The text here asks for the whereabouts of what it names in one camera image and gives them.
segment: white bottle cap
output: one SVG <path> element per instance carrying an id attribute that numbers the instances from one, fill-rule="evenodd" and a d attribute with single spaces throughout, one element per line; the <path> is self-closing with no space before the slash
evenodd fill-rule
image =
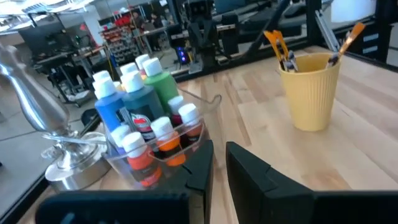
<path id="1" fill-rule="evenodd" d="M 199 123 L 199 111 L 193 103 L 183 105 L 178 113 L 181 116 L 182 123 L 186 125 L 193 126 Z"/>
<path id="2" fill-rule="evenodd" d="M 123 124 L 113 130 L 111 132 L 111 136 L 118 147 L 123 147 L 122 141 L 129 133 L 131 133 L 130 127 L 126 124 Z"/>
<path id="3" fill-rule="evenodd" d="M 111 78 L 111 75 L 109 74 L 108 71 L 103 70 L 100 72 L 97 72 L 93 75 L 94 81 L 100 81 L 103 78 Z"/>
<path id="4" fill-rule="evenodd" d="M 150 128 L 159 140 L 167 140 L 173 136 L 174 128 L 170 118 L 163 116 L 152 122 Z"/>
<path id="5" fill-rule="evenodd" d="M 152 58 L 149 60 L 146 60 L 143 64 L 145 73 L 147 74 L 148 77 L 160 74 L 163 72 L 162 65 L 160 64 L 160 61 L 158 58 Z"/>
<path id="6" fill-rule="evenodd" d="M 149 60 L 149 59 L 150 59 L 150 57 L 149 57 L 149 55 L 147 55 L 147 54 L 140 55 L 140 56 L 136 57 L 136 63 L 137 63 L 138 69 L 139 69 L 139 70 L 144 69 L 143 64 L 144 64 L 144 62 L 145 62 L 146 60 Z"/>
<path id="7" fill-rule="evenodd" d="M 174 115 L 178 115 L 178 109 L 185 104 L 183 96 L 175 96 L 169 99 L 167 103 L 169 104 L 172 114 Z"/>
<path id="8" fill-rule="evenodd" d="M 123 82 L 124 89 L 128 93 L 132 93 L 144 87 L 144 81 L 142 81 L 141 74 L 138 71 L 123 75 L 120 79 Z"/>
<path id="9" fill-rule="evenodd" d="M 111 78 L 103 78 L 95 83 L 95 95 L 98 99 L 102 99 L 116 93 L 116 87 Z"/>
<path id="10" fill-rule="evenodd" d="M 134 62 L 128 63 L 127 65 L 123 65 L 120 67 L 120 71 L 122 71 L 122 76 L 126 75 L 133 71 L 138 71 L 137 65 Z"/>
<path id="11" fill-rule="evenodd" d="M 122 145 L 124 150 L 127 152 L 127 156 L 130 158 L 137 158 L 145 153 L 147 149 L 147 144 L 141 133 L 133 132 L 128 134 L 122 140 Z"/>

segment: table leg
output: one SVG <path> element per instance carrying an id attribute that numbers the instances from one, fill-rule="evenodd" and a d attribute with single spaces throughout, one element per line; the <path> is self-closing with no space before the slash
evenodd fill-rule
<path id="1" fill-rule="evenodd" d="M 61 72 L 65 76 L 65 78 L 67 78 L 67 81 L 68 81 L 68 84 L 69 84 L 68 88 L 70 89 L 70 91 L 73 94 L 76 94 L 75 90 L 73 89 L 74 85 L 73 85 L 72 81 L 70 80 L 69 74 L 62 68 L 62 66 L 59 66 L 59 69 L 61 70 Z"/>
<path id="2" fill-rule="evenodd" d="M 57 90 L 60 92 L 63 100 L 65 100 L 65 103 L 70 103 L 69 99 L 67 98 L 67 96 L 64 94 L 64 92 L 62 91 L 60 85 L 58 84 L 58 82 L 54 79 L 54 77 L 51 75 L 51 72 L 49 72 L 49 77 L 51 79 L 51 82 L 55 85 L 55 87 L 57 88 Z"/>
<path id="3" fill-rule="evenodd" d="M 76 63 L 73 60 L 71 60 L 71 63 L 73 65 L 73 67 L 76 68 L 76 70 L 78 70 Z M 85 69 L 85 72 L 87 73 L 87 75 L 89 77 L 92 77 L 91 71 L 90 71 L 89 68 L 86 67 L 86 63 L 84 62 L 84 60 L 81 59 L 81 63 L 82 63 L 83 68 Z M 83 78 L 83 76 L 80 74 L 79 71 L 78 71 L 78 74 L 79 74 L 79 77 L 80 77 L 81 81 L 83 82 L 83 85 L 85 86 L 86 90 L 89 90 L 90 88 L 88 87 L 88 84 L 86 82 L 86 78 Z"/>

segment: wooden tabletop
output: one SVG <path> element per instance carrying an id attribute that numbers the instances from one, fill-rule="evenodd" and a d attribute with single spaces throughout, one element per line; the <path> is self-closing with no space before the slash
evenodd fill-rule
<path id="1" fill-rule="evenodd" d="M 310 47 L 295 54 L 324 51 Z M 330 126 L 309 133 L 292 125 L 277 66 L 269 58 L 180 86 L 208 99 L 222 95 L 217 142 L 235 141 L 311 189 L 398 189 L 398 74 L 344 56 Z M 238 223 L 225 149 L 217 145 L 211 222 Z M 125 188 L 113 170 L 91 187 Z M 21 223 L 32 223 L 34 207 Z"/>

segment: silver metal base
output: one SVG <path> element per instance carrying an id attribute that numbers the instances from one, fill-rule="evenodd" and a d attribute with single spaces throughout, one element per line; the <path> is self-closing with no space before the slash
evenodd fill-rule
<path id="1" fill-rule="evenodd" d="M 99 180 L 111 168 L 101 156 L 102 152 L 103 150 L 97 150 L 84 163 L 72 169 L 60 169 L 56 160 L 45 171 L 45 178 L 58 192 L 84 189 Z"/>

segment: computer monitor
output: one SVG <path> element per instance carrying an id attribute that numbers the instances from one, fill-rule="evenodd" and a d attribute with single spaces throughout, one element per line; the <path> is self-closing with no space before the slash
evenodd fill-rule
<path id="1" fill-rule="evenodd" d="M 62 33 L 64 26 L 60 22 L 30 27 L 20 30 L 18 33 L 30 48 L 32 55 L 52 54 L 65 47 L 72 47 L 69 36 Z"/>

